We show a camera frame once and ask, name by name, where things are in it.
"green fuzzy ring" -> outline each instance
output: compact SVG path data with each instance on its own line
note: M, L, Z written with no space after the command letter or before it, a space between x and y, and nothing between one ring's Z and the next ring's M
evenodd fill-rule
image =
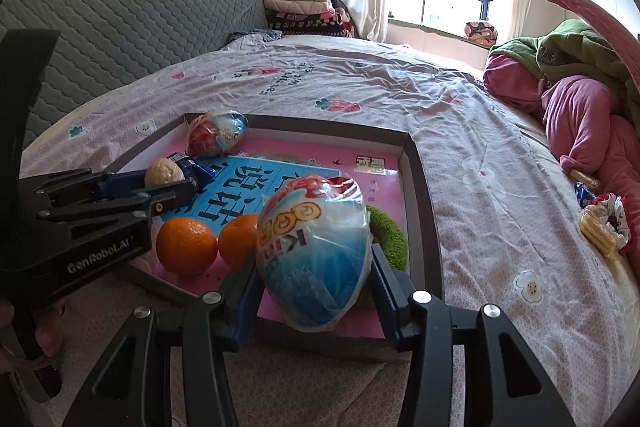
M408 247L404 234L396 222L375 206L367 205L369 211L369 230L373 235L373 242L379 243L385 253L389 266L395 270L406 269L406 255ZM364 286L358 298L359 304L371 304L373 298L369 289L369 283Z

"gray quilted headboard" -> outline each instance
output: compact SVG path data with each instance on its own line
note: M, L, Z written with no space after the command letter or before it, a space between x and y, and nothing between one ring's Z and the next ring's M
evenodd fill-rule
M262 0L4 0L9 28L61 32L24 145L92 98L267 28Z

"stack of blankets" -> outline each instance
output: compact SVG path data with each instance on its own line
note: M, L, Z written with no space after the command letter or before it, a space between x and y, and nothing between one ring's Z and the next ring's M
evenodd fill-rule
M354 26L338 0L264 0L267 22L285 35L354 36Z
M484 86L537 118L562 169L623 198L628 256L640 281L640 43L589 0L548 0L584 20L494 46Z

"orange fruit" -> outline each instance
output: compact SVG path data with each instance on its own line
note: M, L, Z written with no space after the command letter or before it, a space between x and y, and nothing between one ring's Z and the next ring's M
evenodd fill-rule
M240 269L246 258L254 253L257 237L258 214L236 217L220 231L220 257L231 270Z
M172 217L158 232L156 253L165 270L176 275L200 275L216 260L218 241L203 222Z

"silver bolt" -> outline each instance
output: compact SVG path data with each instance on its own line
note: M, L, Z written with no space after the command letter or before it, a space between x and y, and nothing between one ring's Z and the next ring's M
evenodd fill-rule
M133 311L133 316L137 319L146 319L151 314L149 306L140 306Z
M220 295L218 292L209 292L205 293L202 296L202 300L207 304L217 304L218 302L222 301L222 295Z
M431 302L431 294L424 290L418 290L417 292L414 292L412 297L414 298L414 301L420 304L429 304Z
M487 317L491 317L492 319L496 319L500 316L500 308L498 308L498 306L496 306L495 304L485 304L484 308L482 308L482 312Z

